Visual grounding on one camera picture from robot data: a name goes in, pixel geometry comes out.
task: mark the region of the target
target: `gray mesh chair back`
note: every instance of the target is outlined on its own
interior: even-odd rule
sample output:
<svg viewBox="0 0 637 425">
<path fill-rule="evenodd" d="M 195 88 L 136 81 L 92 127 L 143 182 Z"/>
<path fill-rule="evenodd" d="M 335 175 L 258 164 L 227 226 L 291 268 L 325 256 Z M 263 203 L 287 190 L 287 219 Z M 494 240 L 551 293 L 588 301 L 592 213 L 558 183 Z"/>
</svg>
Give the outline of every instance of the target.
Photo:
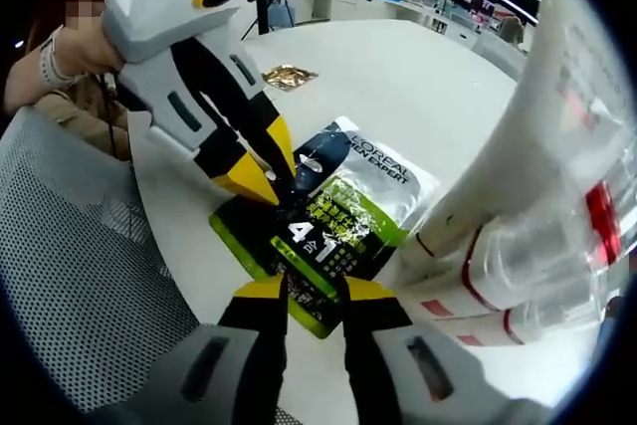
<svg viewBox="0 0 637 425">
<path fill-rule="evenodd" d="M 33 353 L 85 412 L 131 396 L 198 326 L 130 167 L 31 108 L 0 140 L 0 287 Z"/>
</svg>

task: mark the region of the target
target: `office desk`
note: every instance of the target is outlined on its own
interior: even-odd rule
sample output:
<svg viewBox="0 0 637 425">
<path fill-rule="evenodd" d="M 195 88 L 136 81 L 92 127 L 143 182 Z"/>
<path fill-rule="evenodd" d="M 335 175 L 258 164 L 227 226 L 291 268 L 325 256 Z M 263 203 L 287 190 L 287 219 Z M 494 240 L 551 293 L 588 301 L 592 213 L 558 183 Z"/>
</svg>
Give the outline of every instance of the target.
<svg viewBox="0 0 637 425">
<path fill-rule="evenodd" d="M 388 43 L 387 38 L 395 40 Z M 274 91 L 294 146 L 346 115 L 369 137 L 434 174 L 444 189 L 477 155 L 515 89 L 514 81 L 471 51 L 408 22 L 304 26 L 251 39 L 246 47 L 262 71 L 293 64 L 319 74 L 293 92 Z M 425 58 L 436 62 L 422 62 Z M 216 322 L 234 291 L 251 280 L 208 225 L 208 217 L 229 195 L 212 186 L 194 164 L 171 162 L 146 138 L 148 122 L 148 113 L 129 116 L 133 164 L 148 221 L 188 305 L 199 320 Z M 287 348 L 280 406 L 306 425 L 357 423 L 343 364 L 342 327 L 318 340 L 290 319 Z M 568 348 L 552 357 L 528 357 L 525 350 L 535 349 L 492 353 L 485 359 L 488 376 L 509 393 L 545 402 L 554 401 L 574 379 L 584 355 Z M 506 357 L 517 363 L 516 375 L 502 368 Z M 554 372 L 554 357 L 562 371 L 568 365 L 560 376 Z M 530 376 L 550 374 L 551 383 L 531 390 Z"/>
<path fill-rule="evenodd" d="M 297 23 L 316 20 L 409 20 L 424 25 L 434 9 L 393 0 L 289 0 L 296 9 Z"/>
</svg>

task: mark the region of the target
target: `product package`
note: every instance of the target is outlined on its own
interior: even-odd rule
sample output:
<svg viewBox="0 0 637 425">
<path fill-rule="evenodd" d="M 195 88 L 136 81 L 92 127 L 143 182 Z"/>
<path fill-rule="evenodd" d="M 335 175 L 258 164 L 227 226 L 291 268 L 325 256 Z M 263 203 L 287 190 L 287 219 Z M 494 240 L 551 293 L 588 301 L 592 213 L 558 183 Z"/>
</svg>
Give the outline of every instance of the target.
<svg viewBox="0 0 637 425">
<path fill-rule="evenodd" d="M 295 161 L 281 207 L 235 197 L 210 224 L 253 278 L 287 272 L 290 314 L 325 338 L 341 320 L 335 279 L 372 280 L 423 217 L 438 181 L 345 117 Z"/>
<path fill-rule="evenodd" d="M 263 80 L 279 90 L 291 92 L 318 76 L 318 74 L 293 67 L 292 65 L 281 65 L 265 72 Z"/>
</svg>

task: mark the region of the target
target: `hand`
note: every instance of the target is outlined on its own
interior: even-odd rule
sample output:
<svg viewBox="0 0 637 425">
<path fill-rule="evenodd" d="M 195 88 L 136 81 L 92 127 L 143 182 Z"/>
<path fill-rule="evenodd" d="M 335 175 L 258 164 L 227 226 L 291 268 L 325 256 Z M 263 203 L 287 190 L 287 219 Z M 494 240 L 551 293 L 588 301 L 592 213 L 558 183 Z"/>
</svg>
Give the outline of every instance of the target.
<svg viewBox="0 0 637 425">
<path fill-rule="evenodd" d="M 101 17 L 77 19 L 56 38 L 56 63 L 67 77 L 118 72 L 123 60 L 106 38 Z"/>
</svg>

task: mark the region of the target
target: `plastic bottle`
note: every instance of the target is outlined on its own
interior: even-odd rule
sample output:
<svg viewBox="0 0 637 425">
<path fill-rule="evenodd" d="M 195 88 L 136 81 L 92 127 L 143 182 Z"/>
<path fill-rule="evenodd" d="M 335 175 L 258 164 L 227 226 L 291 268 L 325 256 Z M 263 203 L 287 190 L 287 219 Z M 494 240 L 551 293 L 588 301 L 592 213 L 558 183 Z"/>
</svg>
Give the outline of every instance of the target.
<svg viewBox="0 0 637 425">
<path fill-rule="evenodd" d="M 618 257 L 630 253 L 637 241 L 637 140 L 626 148 L 621 159 L 613 165 L 598 185 L 606 197 L 606 208 L 595 211 L 602 216 L 591 214 L 593 222 L 600 221 L 608 226 L 606 250 L 608 262 L 613 263 L 613 255 Z"/>
<path fill-rule="evenodd" d="M 561 211 L 547 201 L 492 221 L 476 232 L 459 266 L 396 293 L 424 319 L 505 311 L 605 267 L 599 246 L 583 203 Z"/>
<path fill-rule="evenodd" d="M 604 284 L 604 273 L 591 274 L 501 313 L 436 320 L 435 325 L 465 345 L 524 345 L 556 331 L 600 324 Z"/>
</svg>

